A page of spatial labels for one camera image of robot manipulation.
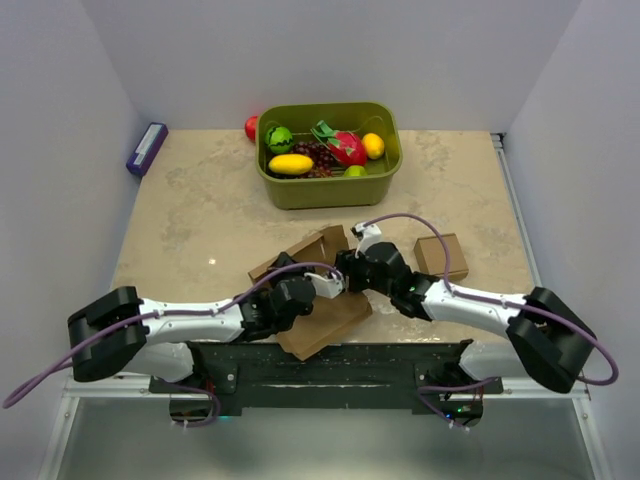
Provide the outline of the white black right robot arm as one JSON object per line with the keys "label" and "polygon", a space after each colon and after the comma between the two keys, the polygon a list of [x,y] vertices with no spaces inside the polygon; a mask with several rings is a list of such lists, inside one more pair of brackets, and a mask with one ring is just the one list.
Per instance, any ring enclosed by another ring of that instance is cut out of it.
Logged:
{"label": "white black right robot arm", "polygon": [[524,371],[556,393],[570,391],[594,349],[593,331],[543,287],[517,295],[446,283],[411,270],[390,242],[376,243],[365,252],[340,251],[335,268],[350,292],[384,295],[408,318],[459,323],[508,339]]}

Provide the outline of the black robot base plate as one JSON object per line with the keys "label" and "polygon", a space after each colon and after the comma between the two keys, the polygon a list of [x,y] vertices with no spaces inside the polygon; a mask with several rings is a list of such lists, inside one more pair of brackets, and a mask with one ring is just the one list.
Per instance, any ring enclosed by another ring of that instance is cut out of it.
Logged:
{"label": "black robot base plate", "polygon": [[196,373],[168,385],[151,379],[153,394],[170,394],[169,411],[201,419],[206,399],[190,399],[193,388],[209,390],[223,416],[249,408],[390,409],[427,414],[425,402],[454,419],[472,423],[483,413],[482,398],[499,394],[495,379],[480,387],[458,363],[470,341],[459,343],[355,343],[329,346],[299,360],[277,344],[192,342]]}

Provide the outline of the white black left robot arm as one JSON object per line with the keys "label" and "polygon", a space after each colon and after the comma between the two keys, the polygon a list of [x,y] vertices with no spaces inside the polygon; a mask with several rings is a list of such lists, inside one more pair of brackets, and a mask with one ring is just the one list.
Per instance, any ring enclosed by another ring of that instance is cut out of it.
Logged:
{"label": "white black left robot arm", "polygon": [[137,372],[196,392],[207,368],[194,359],[191,342],[248,343],[286,331],[312,312],[319,287],[332,279],[281,253],[247,292],[218,302],[166,303],[119,287],[69,317],[73,377],[87,383]]}

